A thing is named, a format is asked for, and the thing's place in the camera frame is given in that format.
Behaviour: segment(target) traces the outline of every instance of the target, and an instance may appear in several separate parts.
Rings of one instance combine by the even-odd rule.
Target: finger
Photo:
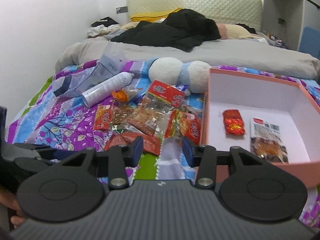
[[[17,210],[17,215],[18,215],[19,217],[23,217],[22,211],[21,211],[21,210]]]
[[[0,203],[13,210],[20,210],[15,195],[2,186],[0,186]]]
[[[10,218],[10,221],[14,226],[17,227],[17,226],[21,225],[25,221],[25,219],[23,217],[12,216]]]

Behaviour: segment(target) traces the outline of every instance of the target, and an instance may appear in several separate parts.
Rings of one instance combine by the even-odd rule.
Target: black jacket
[[[121,33],[111,41],[139,46],[174,47],[189,52],[203,41],[220,38],[214,20],[190,9],[181,9],[169,14],[162,23],[141,21],[135,28]]]

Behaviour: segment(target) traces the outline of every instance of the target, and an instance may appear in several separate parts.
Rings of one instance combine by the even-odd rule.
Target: spray can
[[[121,72],[93,88],[88,89],[81,95],[84,105],[89,108],[110,96],[111,92],[119,91],[128,86],[131,83],[133,76],[132,73]]]

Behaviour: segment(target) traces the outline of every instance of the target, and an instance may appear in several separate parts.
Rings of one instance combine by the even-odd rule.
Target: pink box
[[[246,134],[226,135],[223,111],[238,109]],[[201,143],[228,151],[240,146],[250,151],[250,121],[279,125],[289,163],[274,163],[299,178],[307,188],[320,184],[320,107],[300,84],[260,75],[210,69],[204,100]],[[217,169],[217,182],[228,177],[227,167]]]

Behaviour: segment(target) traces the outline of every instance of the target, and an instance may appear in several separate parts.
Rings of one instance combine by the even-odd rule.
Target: white plush toy
[[[149,78],[168,85],[189,85],[192,93],[203,94],[208,90],[210,65],[202,61],[182,63],[172,57],[155,60],[149,69]]]

